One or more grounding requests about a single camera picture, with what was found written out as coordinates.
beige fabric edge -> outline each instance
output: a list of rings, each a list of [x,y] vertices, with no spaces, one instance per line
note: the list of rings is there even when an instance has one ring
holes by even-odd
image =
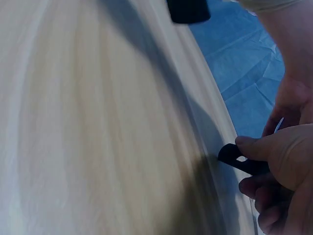
[[[291,6],[302,0],[240,0],[242,7],[255,13],[273,12]]]

blue plastic sheet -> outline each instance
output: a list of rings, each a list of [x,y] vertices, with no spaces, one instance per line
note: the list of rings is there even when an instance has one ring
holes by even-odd
[[[256,16],[238,3],[209,0],[212,18],[191,25],[238,135],[258,138],[272,110],[284,64]]]

black plastic clip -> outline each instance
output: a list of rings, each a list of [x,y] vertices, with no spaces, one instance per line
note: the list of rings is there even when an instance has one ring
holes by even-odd
[[[240,152],[239,148],[235,144],[229,143],[220,150],[218,160],[250,175],[260,175],[269,172],[267,162],[249,159],[241,162],[238,160],[241,156],[243,156],[243,154]]]

fingernail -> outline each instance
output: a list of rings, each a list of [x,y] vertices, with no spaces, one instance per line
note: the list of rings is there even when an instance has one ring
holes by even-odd
[[[235,139],[235,143],[236,145],[243,145],[243,144],[247,144],[247,143],[251,143],[254,139],[247,137],[247,136],[238,136]]]

black tool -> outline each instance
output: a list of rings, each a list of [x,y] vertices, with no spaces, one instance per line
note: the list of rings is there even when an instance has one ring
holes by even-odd
[[[211,18],[206,0],[167,0],[171,18],[177,24],[194,24]]]
[[[238,146],[229,143],[220,150],[218,160],[250,175],[260,175],[269,172],[267,162],[253,161],[249,159],[241,162],[238,160],[241,156],[243,156],[243,154],[240,152]]]

